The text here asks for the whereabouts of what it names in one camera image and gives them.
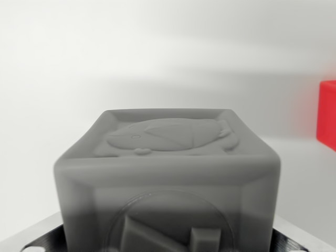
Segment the black-padded silver gripper right finger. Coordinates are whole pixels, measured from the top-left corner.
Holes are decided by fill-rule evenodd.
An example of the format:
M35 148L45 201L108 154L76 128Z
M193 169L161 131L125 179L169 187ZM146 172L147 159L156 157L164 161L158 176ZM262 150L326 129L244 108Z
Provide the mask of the black-padded silver gripper right finger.
M324 251L324 242L276 215L270 251L294 250Z

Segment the black-padded silver gripper left finger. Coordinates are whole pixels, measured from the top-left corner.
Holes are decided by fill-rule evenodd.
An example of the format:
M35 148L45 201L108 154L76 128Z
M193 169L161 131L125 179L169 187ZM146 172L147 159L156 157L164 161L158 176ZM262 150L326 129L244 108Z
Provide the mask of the black-padded silver gripper left finger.
M60 212L1 242L1 251L22 251L29 246L43 247L46 251L68 251Z

